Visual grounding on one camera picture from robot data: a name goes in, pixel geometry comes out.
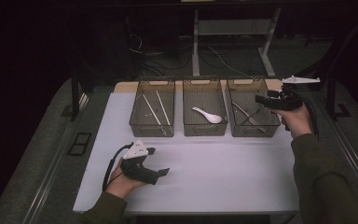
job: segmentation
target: tabletop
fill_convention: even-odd
[[[277,90],[280,80],[267,79]],[[181,82],[176,81],[174,137],[144,137],[154,155],[144,166],[170,168],[156,185],[135,190],[126,201],[126,215],[273,214],[298,211],[293,177],[291,135],[283,126],[273,137],[184,136]],[[116,85],[107,103],[74,205],[90,209],[102,191],[109,161],[124,145],[135,142],[129,124],[136,82]]]

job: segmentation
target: black wall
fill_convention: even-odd
[[[0,195],[55,92],[69,78],[48,6],[0,1]]]

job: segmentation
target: white spoon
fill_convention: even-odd
[[[192,109],[195,111],[199,111],[211,123],[219,123],[220,121],[222,121],[222,118],[218,115],[209,114],[209,113],[199,109],[198,107],[193,107]]]

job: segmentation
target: black controller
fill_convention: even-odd
[[[148,155],[153,155],[156,149],[149,147],[147,151]],[[130,179],[139,180],[146,184],[156,185],[158,178],[167,175],[167,173],[170,171],[170,168],[158,171],[146,169],[143,166],[145,159],[146,156],[123,160],[120,168],[123,171],[123,174]]]
[[[303,100],[293,88],[282,86],[282,91],[268,91],[267,97],[257,95],[255,102],[270,109],[294,110],[303,105]]]

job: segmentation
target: sleeve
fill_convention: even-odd
[[[97,203],[80,216],[80,223],[121,223],[127,202],[118,196],[102,192]]]
[[[358,224],[358,200],[345,176],[335,171],[336,159],[311,134],[292,142],[294,175],[304,224]]]

